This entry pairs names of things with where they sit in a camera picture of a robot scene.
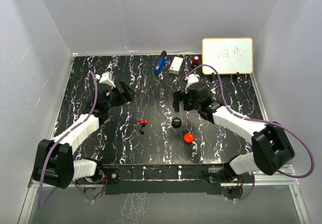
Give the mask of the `black earbud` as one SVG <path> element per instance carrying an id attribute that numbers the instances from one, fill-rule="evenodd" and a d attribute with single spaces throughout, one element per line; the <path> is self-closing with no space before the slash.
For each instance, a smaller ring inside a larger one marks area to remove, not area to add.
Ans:
<path id="1" fill-rule="evenodd" d="M 144 130 L 143 129 L 145 128 L 145 126 L 146 126 L 145 124 L 142 124 L 141 127 L 140 127 L 139 132 L 141 134 L 144 134 Z"/>

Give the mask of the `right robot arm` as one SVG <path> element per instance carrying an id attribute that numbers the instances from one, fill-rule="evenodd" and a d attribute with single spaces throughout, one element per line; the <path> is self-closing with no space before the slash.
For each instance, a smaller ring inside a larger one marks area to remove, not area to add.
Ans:
<path id="1" fill-rule="evenodd" d="M 179 103 L 183 102 L 185 111 L 196 110 L 204 120 L 227 128 L 251 143 L 252 152 L 233 157 L 216 172 L 216 176 L 222 180 L 236 182 L 242 174 L 259 171 L 271 176 L 295 156 L 281 127 L 274 123 L 247 121 L 244 116 L 237 117 L 222 102 L 213 100 L 207 87 L 201 82 L 174 92 L 173 98 L 175 112 L 179 112 Z"/>

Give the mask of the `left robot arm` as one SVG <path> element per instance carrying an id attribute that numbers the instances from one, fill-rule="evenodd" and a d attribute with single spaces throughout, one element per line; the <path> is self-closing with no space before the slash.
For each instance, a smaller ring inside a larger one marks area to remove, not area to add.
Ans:
<path id="1" fill-rule="evenodd" d="M 39 142 L 32 179 L 61 189 L 72 181 L 88 178 L 99 183 L 104 171 L 99 161 L 85 158 L 74 160 L 77 148 L 108 119 L 109 110 L 131 102 L 135 92 L 125 81 L 120 81 L 120 88 L 111 83 L 95 83 L 95 89 L 78 120 L 62 134 L 52 140 Z"/>

